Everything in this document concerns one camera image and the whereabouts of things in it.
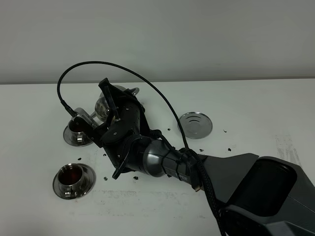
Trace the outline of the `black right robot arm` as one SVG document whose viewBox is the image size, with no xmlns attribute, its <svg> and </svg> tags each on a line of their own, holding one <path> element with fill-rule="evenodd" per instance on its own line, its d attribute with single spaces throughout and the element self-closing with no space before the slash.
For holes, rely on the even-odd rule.
<svg viewBox="0 0 315 236">
<path fill-rule="evenodd" d="M 115 167 L 113 178 L 138 171 L 204 190 L 225 236 L 312 236 L 315 187 L 296 164 L 252 153 L 226 158 L 176 150 L 148 127 L 144 108 L 130 91 L 99 83 L 110 107 L 107 121 L 88 132 Z"/>
</svg>

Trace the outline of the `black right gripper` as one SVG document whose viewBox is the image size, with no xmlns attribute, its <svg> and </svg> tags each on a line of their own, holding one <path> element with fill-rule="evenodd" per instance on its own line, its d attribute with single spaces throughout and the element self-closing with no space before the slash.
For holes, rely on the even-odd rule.
<svg viewBox="0 0 315 236">
<path fill-rule="evenodd" d="M 144 108 L 128 90 L 121 91 L 111 85 L 107 78 L 99 83 L 109 105 L 110 114 L 105 123 L 95 130 L 92 140 L 104 148 L 116 168 L 112 178 L 131 171 L 148 172 L 148 157 L 145 150 L 152 142 Z"/>
</svg>

